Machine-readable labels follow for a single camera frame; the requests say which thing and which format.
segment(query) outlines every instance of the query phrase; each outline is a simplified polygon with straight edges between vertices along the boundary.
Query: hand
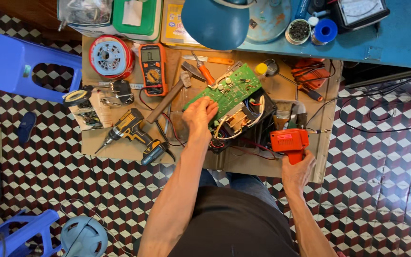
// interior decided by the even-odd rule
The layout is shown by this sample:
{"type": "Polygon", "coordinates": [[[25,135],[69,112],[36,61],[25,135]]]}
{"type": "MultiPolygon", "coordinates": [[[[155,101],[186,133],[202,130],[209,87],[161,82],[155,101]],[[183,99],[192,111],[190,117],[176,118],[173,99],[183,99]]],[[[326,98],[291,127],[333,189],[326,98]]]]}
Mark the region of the hand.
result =
{"type": "Polygon", "coordinates": [[[304,187],[309,182],[309,177],[316,164],[311,151],[305,151],[305,158],[292,165],[288,156],[282,159],[282,183],[288,197],[303,197],[304,187]]]}
{"type": "Polygon", "coordinates": [[[209,122],[217,112],[218,103],[213,102],[208,96],[201,97],[190,104],[182,116],[190,128],[190,138],[201,139],[208,144],[212,138],[209,122]]]}

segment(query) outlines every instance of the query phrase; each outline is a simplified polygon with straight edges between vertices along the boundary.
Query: person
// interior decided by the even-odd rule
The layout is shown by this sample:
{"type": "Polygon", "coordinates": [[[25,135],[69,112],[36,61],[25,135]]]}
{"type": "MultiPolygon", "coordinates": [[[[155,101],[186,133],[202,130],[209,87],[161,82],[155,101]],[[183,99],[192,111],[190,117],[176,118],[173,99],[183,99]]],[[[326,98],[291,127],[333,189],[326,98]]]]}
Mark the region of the person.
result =
{"type": "MultiPolygon", "coordinates": [[[[217,111],[218,104],[206,96],[183,113],[188,144],[150,211],[138,256],[299,256],[287,220],[257,176],[230,173],[231,188],[219,188],[202,169],[211,140],[208,123],[217,111]]],[[[337,257],[303,197],[314,165],[310,151],[295,165],[284,157],[283,188],[300,255],[337,257]]]]}

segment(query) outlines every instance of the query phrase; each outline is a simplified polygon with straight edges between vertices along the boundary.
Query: green container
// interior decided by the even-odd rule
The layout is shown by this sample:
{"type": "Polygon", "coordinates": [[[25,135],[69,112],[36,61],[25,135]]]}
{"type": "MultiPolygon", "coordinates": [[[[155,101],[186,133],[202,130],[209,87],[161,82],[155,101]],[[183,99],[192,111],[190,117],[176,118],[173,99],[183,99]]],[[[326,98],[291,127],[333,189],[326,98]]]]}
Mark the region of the green container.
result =
{"type": "Polygon", "coordinates": [[[143,44],[155,43],[161,32],[161,11],[163,0],[147,0],[142,4],[142,20],[140,26],[123,24],[123,12],[126,0],[114,0],[113,26],[127,38],[143,44]]]}

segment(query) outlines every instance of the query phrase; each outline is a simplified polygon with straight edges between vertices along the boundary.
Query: digital multimeter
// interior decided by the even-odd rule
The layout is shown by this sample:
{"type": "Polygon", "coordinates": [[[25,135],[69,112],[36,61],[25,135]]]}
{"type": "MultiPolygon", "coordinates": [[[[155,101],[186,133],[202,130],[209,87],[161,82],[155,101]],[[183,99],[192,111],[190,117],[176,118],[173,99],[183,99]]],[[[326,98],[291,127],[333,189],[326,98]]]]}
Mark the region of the digital multimeter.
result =
{"type": "Polygon", "coordinates": [[[139,63],[144,76],[147,96],[165,96],[168,85],[165,79],[166,52],[161,44],[147,44],[139,47],[139,63]]]}

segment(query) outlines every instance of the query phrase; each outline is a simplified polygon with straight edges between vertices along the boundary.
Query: blue table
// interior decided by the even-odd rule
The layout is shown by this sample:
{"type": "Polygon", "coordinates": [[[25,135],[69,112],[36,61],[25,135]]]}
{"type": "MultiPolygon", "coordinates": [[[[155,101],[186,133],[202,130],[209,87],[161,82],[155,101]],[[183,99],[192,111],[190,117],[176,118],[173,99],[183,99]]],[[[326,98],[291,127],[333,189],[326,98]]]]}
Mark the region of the blue table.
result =
{"type": "MultiPolygon", "coordinates": [[[[293,20],[299,0],[291,0],[291,4],[293,20]]],[[[272,43],[255,45],[244,42],[238,49],[411,67],[411,0],[387,0],[386,4],[391,14],[381,21],[378,37],[374,26],[369,26],[338,35],[325,46],[315,46],[310,41],[302,45],[290,44],[283,33],[272,43]]]]}

